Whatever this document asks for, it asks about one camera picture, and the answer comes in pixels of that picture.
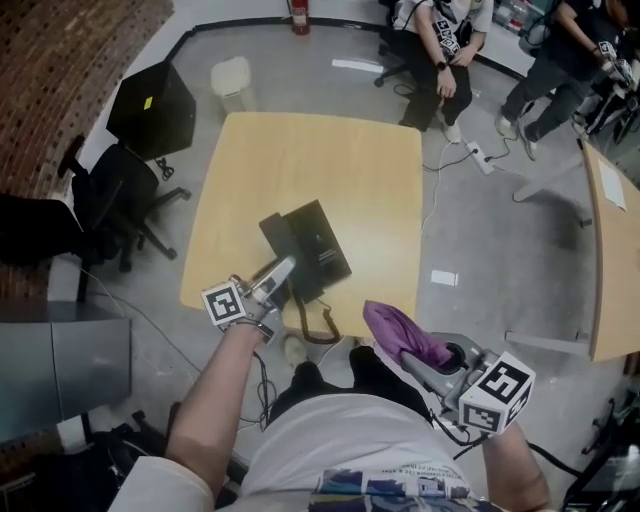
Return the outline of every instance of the fire extinguisher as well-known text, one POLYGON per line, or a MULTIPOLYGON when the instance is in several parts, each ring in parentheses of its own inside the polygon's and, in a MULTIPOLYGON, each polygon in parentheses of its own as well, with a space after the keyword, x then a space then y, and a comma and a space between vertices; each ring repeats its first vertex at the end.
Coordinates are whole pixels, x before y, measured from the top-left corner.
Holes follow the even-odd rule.
POLYGON ((291 0, 293 31, 297 36, 309 33, 309 0, 291 0))

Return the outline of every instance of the table leg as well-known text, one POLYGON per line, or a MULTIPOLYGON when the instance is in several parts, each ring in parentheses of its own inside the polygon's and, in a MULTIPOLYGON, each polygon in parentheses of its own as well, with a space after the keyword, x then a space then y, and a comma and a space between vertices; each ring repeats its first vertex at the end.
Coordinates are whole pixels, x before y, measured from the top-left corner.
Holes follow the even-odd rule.
POLYGON ((535 336, 516 334, 511 331, 506 331, 504 333, 504 339, 505 341, 510 341, 511 343, 529 345, 530 347, 543 348, 545 350, 555 350, 556 352, 564 352, 565 354, 574 354, 578 356, 589 355, 589 343, 580 341, 537 338, 535 336))
POLYGON ((576 167, 582 167, 582 165, 583 165, 582 153, 580 152, 580 153, 574 155, 573 157, 571 157, 571 159, 569 160, 567 166, 562 171, 560 171, 558 174, 554 174, 553 176, 549 176, 549 177, 547 177, 545 179, 542 179, 542 180, 539 180, 539 181, 532 181, 531 183, 528 183, 524 187, 518 189, 513 194, 513 200, 516 203, 520 203, 521 201, 524 201, 525 199, 529 199, 534 194, 537 194, 542 189, 547 188, 548 186, 553 184, 555 181, 557 181, 560 178, 562 178, 565 174, 573 171, 576 167))

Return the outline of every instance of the white paper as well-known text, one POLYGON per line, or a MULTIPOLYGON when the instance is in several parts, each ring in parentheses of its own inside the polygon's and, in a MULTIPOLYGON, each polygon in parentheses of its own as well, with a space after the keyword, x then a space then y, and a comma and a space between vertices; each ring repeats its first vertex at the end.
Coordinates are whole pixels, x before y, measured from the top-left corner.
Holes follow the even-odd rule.
POLYGON ((331 64, 336 68, 359 69, 360 71, 371 71, 378 75, 384 71, 384 66, 381 66, 380 64, 362 62, 359 60, 333 59, 331 64))
POLYGON ((454 274, 453 272, 444 272, 442 270, 432 270, 431 282, 446 284, 447 286, 458 286, 458 274, 454 274))
POLYGON ((627 204, 624 202, 624 193, 622 192, 620 176, 618 176, 618 173, 606 162, 600 160, 599 163, 600 177, 602 178, 602 188, 604 189, 605 197, 612 203, 618 205, 624 211, 627 211, 627 204))

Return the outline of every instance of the jeans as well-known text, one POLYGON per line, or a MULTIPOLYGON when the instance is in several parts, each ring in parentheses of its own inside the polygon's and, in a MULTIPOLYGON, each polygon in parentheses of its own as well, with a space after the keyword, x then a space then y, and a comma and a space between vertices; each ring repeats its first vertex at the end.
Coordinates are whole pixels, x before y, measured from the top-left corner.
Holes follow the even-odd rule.
MULTIPOLYGON (((401 48, 400 54, 409 66, 409 71, 418 84, 418 89, 408 95, 409 105, 402 118, 403 124, 416 127, 424 132, 429 127, 442 98, 438 95, 438 68, 427 54, 418 34, 408 30, 395 34, 401 48)), ((461 112, 473 99, 469 70, 461 66, 451 66, 456 81, 456 92, 453 98, 444 100, 442 114, 446 123, 452 126, 461 112)))
POLYGON ((568 121, 591 89, 591 80, 573 78, 541 52, 526 78, 514 87, 502 107, 502 115, 510 122, 518 120, 524 106, 556 89, 551 103, 540 117, 525 127, 526 137, 537 142, 547 133, 568 121))
POLYGON ((341 393, 361 393, 385 398, 417 412, 431 423, 431 413, 422 395, 384 364, 371 347, 358 347, 349 354, 349 363, 353 371, 352 388, 340 388, 325 382, 318 367, 307 361, 299 365, 291 380, 291 386, 278 396, 271 407, 269 421, 276 418, 296 404, 322 395, 341 393))

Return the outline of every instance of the person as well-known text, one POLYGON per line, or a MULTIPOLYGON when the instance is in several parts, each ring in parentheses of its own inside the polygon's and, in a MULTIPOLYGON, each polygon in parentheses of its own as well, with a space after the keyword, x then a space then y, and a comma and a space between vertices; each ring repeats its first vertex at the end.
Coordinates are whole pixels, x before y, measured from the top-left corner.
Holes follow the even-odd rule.
POLYGON ((493 0, 403 1, 395 36, 418 90, 400 124, 426 131, 435 113, 449 142, 462 140, 458 116, 473 97, 467 67, 484 44, 492 13, 493 0), (459 33, 465 20, 472 29, 468 41, 459 33))
POLYGON ((496 121, 498 133, 514 138, 519 131, 531 160, 536 160, 538 141, 565 121, 580 106, 591 83, 606 62, 599 43, 617 48, 623 30, 640 26, 640 2, 563 0, 558 6, 550 37, 526 78, 511 91, 496 121), (524 128, 515 127, 525 104, 556 92, 540 117, 524 128))
MULTIPOLYGON (((166 458, 140 457, 111 512, 212 510, 225 481, 253 358, 253 325, 231 326, 183 402, 166 458)), ((274 402, 262 445, 229 512, 492 511, 440 446, 418 391, 368 346, 350 354, 354 387, 326 383, 302 343, 285 341, 295 375, 274 402)), ((547 509, 544 476, 516 424, 482 445, 489 497, 512 512, 547 509)))

